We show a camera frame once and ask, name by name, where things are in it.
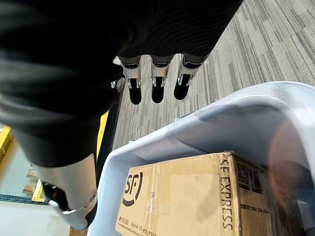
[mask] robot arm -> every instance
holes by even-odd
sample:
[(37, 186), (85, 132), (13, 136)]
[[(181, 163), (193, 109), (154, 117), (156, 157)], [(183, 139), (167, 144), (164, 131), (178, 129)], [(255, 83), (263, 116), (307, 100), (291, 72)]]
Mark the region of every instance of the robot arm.
[[(174, 95), (184, 99), (241, 2), (0, 2), (0, 121), (72, 227), (88, 227), (96, 214), (99, 117), (118, 100), (110, 82), (124, 74), (131, 102), (140, 103), (140, 60), (148, 54), (159, 103), (173, 55), (182, 53)], [(112, 63), (116, 55), (122, 68)]]

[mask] sf express logo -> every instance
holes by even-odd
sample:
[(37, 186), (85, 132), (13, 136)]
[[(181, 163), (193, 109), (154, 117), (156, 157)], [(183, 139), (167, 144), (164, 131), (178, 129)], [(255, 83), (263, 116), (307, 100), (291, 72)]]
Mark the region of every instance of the sf express logo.
[(132, 206), (138, 199), (142, 185), (142, 176), (143, 176), (142, 172), (140, 172), (139, 175), (135, 174), (128, 176), (123, 198), (124, 206), (126, 207)]

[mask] white plastic bin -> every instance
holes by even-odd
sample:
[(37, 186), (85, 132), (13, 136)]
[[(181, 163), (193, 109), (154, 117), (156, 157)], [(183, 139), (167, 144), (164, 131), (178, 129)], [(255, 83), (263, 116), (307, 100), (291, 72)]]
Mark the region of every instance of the white plastic bin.
[(302, 211), (308, 214), (305, 226), (315, 226), (311, 203), (315, 199), (315, 88), (271, 82), (237, 91), (111, 152), (100, 178), (97, 214), (88, 235), (120, 235), (115, 223), (130, 167), (224, 150), (233, 150), (257, 165), (287, 160), (306, 168), (311, 187), (297, 189), (296, 195), (307, 204)]

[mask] cardboard box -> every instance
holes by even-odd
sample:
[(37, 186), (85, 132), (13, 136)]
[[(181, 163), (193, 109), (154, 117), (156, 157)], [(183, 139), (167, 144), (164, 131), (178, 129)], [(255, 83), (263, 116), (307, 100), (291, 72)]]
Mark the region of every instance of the cardboard box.
[(123, 236), (270, 236), (265, 178), (230, 152), (131, 168), (116, 230)]

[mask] warehouse floor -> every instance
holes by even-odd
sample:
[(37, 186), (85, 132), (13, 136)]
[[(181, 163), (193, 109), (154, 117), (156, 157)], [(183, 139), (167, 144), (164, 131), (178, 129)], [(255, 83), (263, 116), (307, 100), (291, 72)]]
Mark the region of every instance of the warehouse floor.
[(179, 59), (170, 65), (164, 100), (155, 104), (149, 57), (143, 57), (142, 102), (133, 105), (125, 87), (113, 149), (251, 85), (284, 80), (315, 85), (315, 3), (245, 0), (183, 101), (173, 96)]

